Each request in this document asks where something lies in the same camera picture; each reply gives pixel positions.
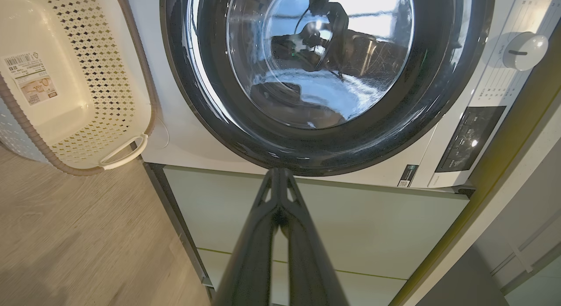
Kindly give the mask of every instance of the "washing machine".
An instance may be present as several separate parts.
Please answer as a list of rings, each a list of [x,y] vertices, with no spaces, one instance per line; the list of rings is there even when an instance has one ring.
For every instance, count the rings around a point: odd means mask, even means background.
[[[561,0],[129,0],[160,99],[156,164],[462,185]]]

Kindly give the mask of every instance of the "glass panel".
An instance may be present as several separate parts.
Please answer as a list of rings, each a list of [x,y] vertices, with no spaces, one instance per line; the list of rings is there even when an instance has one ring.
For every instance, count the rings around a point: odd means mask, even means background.
[[[363,114],[403,70],[411,0],[231,0],[230,65],[250,100],[295,128]]]

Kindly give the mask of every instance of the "sticker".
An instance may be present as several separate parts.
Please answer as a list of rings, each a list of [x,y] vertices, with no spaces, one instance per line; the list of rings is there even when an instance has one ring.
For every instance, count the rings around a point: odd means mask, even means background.
[[[418,168],[419,165],[417,164],[408,164],[405,167],[405,170],[401,175],[401,180],[399,180],[397,186],[400,188],[408,188],[411,185],[411,182],[413,181],[413,177],[415,177],[415,173],[417,172]]]
[[[7,56],[4,62],[30,106],[58,95],[39,53]]]

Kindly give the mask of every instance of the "white knob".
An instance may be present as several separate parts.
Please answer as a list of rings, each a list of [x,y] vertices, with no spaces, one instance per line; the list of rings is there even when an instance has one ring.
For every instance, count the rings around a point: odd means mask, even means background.
[[[503,52],[503,64],[524,71],[537,65],[547,51],[547,37],[524,32],[516,36]]]

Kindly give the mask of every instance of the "black display screen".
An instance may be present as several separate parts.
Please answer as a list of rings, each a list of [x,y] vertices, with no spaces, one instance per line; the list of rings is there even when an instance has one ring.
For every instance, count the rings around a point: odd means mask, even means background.
[[[506,107],[468,107],[436,172],[469,170]]]

